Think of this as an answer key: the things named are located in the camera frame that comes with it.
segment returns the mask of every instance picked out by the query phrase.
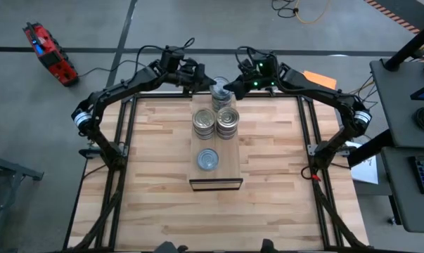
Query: butcher block tabletop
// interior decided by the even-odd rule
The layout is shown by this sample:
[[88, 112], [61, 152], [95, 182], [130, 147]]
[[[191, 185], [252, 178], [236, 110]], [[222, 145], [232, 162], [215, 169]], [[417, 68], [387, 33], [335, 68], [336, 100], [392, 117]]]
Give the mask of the butcher block tabletop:
[[[236, 102], [243, 184], [240, 190], [207, 192], [193, 192], [188, 183], [191, 101], [138, 100], [115, 250], [152, 251], [170, 241], [191, 251], [259, 251], [264, 238], [279, 250], [323, 249], [311, 182], [300, 176], [308, 163], [297, 99]], [[307, 114], [307, 103], [304, 106]], [[335, 110], [317, 102], [315, 109], [321, 137], [328, 140], [338, 131]], [[115, 135], [119, 111], [120, 103], [105, 111], [101, 130], [109, 140]], [[308, 114], [307, 121], [313, 133]], [[333, 162], [347, 166], [341, 157]], [[100, 158], [89, 160], [85, 173], [102, 164]], [[103, 168], [84, 179], [68, 247], [80, 242], [98, 218], [107, 171]], [[350, 170], [331, 166], [329, 174], [338, 214], [368, 244]], [[326, 221], [335, 244], [329, 216]], [[106, 226], [105, 242], [109, 229]]]

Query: tin can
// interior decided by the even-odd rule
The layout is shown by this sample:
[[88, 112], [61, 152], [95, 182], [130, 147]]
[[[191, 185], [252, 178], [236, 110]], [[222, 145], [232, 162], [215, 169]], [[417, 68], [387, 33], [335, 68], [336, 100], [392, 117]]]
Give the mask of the tin can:
[[216, 84], [210, 86], [210, 93], [212, 94], [212, 105], [215, 112], [221, 108], [229, 107], [232, 101], [232, 93], [224, 89], [224, 85], [229, 81], [224, 77], [215, 77], [213, 79]]
[[217, 114], [217, 135], [221, 139], [232, 139], [237, 132], [240, 115], [233, 108], [222, 108]]
[[213, 111], [203, 108], [193, 114], [193, 128], [198, 138], [207, 140], [213, 137], [215, 116]]
[[218, 154], [211, 148], [201, 150], [198, 154], [198, 166], [205, 171], [212, 171], [218, 167]]

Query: wooden platform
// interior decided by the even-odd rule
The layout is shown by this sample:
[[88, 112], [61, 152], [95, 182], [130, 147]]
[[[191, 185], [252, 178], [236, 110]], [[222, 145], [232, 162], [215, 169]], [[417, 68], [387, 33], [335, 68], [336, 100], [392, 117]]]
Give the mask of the wooden platform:
[[[110, 139], [119, 106], [108, 107], [101, 125]], [[320, 103], [315, 108], [327, 140], [338, 130], [335, 111]], [[193, 251], [259, 251], [264, 238], [281, 250], [323, 248], [311, 183], [300, 176], [307, 158], [296, 99], [245, 98], [237, 110], [241, 189], [194, 193], [187, 179], [191, 99], [139, 100], [116, 250], [154, 250], [168, 240]], [[100, 165], [92, 160], [86, 172]], [[350, 171], [331, 167], [329, 172], [340, 216], [368, 243]], [[69, 246], [97, 219], [106, 174], [100, 170], [84, 180]], [[329, 218], [327, 223], [334, 241]]]
[[[202, 108], [212, 109], [212, 97], [204, 95], [194, 95], [191, 101], [191, 113], [197, 112]], [[236, 109], [235, 97], [232, 97], [231, 107]], [[211, 148], [218, 154], [218, 167], [214, 171], [204, 171], [199, 168], [197, 157], [198, 153]], [[195, 190], [204, 189], [229, 189], [239, 188], [241, 185], [240, 157], [238, 132], [230, 140], [222, 140], [216, 133], [208, 140], [201, 140], [196, 136], [195, 131], [191, 130], [191, 166], [188, 170], [188, 180], [191, 187]], [[215, 180], [215, 182], [198, 182], [198, 180]]]

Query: orange paper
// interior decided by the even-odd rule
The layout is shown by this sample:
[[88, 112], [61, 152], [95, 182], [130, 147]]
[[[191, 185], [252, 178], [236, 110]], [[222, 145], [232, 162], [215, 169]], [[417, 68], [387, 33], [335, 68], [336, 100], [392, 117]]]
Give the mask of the orange paper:
[[304, 71], [304, 76], [309, 81], [312, 81], [314, 83], [317, 83], [317, 84], [322, 85], [324, 87], [327, 87], [329, 89], [335, 90], [335, 88], [337, 87], [337, 80], [335, 80], [333, 78], [326, 77], [326, 76], [323, 76], [321, 74], [313, 73], [313, 72], [306, 71], [306, 70]]

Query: red battery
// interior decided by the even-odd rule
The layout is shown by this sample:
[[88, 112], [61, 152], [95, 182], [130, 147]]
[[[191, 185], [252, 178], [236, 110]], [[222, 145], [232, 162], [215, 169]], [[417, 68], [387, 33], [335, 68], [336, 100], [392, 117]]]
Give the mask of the red battery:
[[74, 65], [57, 40], [43, 25], [28, 22], [23, 30], [40, 62], [59, 82], [64, 86], [70, 86], [79, 81]]

